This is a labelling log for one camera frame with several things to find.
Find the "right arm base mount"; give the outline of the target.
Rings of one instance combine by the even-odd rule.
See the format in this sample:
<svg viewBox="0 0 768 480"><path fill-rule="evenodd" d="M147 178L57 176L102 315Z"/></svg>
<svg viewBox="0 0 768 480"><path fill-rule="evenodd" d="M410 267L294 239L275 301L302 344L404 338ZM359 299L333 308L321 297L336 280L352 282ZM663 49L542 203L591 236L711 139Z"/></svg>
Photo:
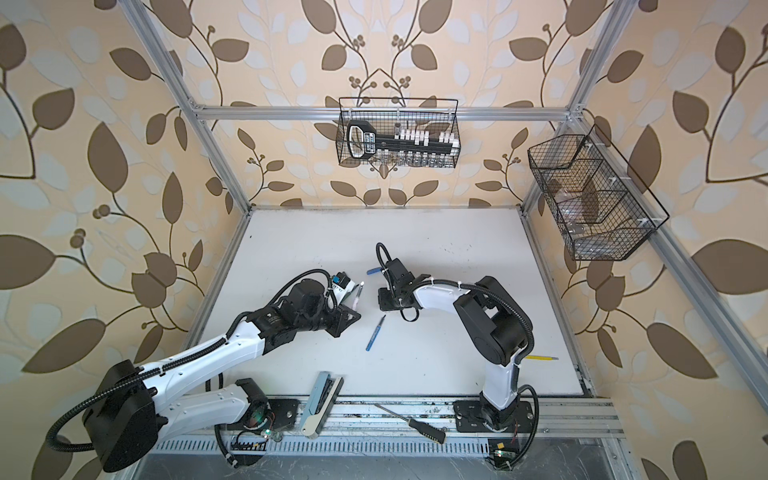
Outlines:
<svg viewBox="0 0 768 480"><path fill-rule="evenodd" d="M485 460L497 471L512 471L530 450L539 427L540 402L533 394L529 400L518 397L503 410L484 399L458 400L453 403L456 430L459 433L498 433L503 438L489 442Z"/></svg>

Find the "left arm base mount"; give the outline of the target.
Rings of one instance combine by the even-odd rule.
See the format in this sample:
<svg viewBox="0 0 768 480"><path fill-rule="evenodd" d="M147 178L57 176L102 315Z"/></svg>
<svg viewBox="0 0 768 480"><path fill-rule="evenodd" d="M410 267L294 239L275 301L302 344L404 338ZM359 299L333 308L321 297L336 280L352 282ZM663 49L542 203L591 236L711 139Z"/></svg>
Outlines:
<svg viewBox="0 0 768 480"><path fill-rule="evenodd" d="M297 399L260 401L237 422L215 425L216 444L227 464L238 469L259 462L267 449L294 427L299 404Z"/></svg>

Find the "blue pen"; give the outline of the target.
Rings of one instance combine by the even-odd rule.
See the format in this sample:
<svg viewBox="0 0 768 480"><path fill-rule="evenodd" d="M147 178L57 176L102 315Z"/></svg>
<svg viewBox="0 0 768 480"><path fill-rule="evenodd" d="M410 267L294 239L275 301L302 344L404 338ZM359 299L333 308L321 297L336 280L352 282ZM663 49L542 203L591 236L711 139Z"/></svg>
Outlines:
<svg viewBox="0 0 768 480"><path fill-rule="evenodd" d="M386 318L387 318L387 315L385 314L377 322L377 324L376 324L376 326L375 326L375 328L374 328L374 330L372 332L372 335L371 335L371 337L370 337L370 339L369 339L369 341L368 341L368 343L366 345L366 348L365 348L366 352L370 352L371 351L371 349L372 349L372 347L373 347L373 345L374 345L378 335L380 334L380 331L381 331L381 329L383 327L383 324L384 324Z"/></svg>

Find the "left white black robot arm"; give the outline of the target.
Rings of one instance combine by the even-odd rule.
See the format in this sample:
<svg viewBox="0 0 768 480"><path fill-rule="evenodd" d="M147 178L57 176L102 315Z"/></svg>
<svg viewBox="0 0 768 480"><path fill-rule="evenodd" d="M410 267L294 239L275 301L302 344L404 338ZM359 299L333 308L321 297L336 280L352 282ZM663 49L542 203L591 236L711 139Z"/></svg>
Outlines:
<svg viewBox="0 0 768 480"><path fill-rule="evenodd" d="M311 269L285 284L264 307L240 313L225 333L209 341L144 365L126 360L112 366L94 395L50 427L46 447L63 453L93 451L102 470L113 473L163 440L244 422L267 401L253 380L205 393L195 388L292 342L300 332L339 337L360 318L343 303L354 286L344 272Z"/></svg>

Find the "pink white pen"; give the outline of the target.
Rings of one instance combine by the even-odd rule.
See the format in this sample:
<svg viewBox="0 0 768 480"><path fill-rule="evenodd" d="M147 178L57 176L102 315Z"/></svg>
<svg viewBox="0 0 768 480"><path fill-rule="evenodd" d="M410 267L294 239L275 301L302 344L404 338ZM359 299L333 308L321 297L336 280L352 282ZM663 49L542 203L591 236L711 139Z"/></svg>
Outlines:
<svg viewBox="0 0 768 480"><path fill-rule="evenodd" d="M360 297L362 295L364 286L365 286L365 282L361 282L356 287L356 290L355 290L355 293L354 293L354 296L353 296L352 306L351 306L351 308L353 310L355 310L355 311L357 311L358 303L359 303Z"/></svg>

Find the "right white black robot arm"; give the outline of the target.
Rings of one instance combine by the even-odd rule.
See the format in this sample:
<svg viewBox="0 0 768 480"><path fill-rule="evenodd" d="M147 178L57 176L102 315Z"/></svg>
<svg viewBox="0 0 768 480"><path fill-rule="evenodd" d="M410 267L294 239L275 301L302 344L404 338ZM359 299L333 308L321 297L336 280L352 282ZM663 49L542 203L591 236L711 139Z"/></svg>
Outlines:
<svg viewBox="0 0 768 480"><path fill-rule="evenodd" d="M533 350L532 321L492 276L475 283L415 276L395 259L381 260L386 286L378 292L383 311L413 309L455 313L472 344L486 360L480 393L480 418L486 427L502 430L518 408L520 364Z"/></svg>

